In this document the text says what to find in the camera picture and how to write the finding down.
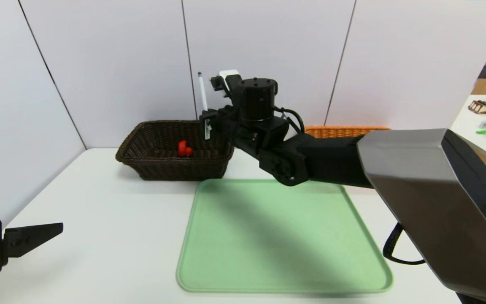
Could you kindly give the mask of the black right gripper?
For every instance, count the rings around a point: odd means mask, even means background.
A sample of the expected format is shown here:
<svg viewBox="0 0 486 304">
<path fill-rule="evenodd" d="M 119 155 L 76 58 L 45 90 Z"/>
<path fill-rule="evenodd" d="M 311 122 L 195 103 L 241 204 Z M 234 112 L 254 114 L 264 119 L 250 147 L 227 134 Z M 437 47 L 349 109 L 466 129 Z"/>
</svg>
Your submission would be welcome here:
<svg viewBox="0 0 486 304">
<path fill-rule="evenodd" d="M 220 114 L 218 110 L 203 110 L 199 116 L 200 132 L 205 141 L 213 138 L 213 133 L 218 129 Z"/>
</svg>

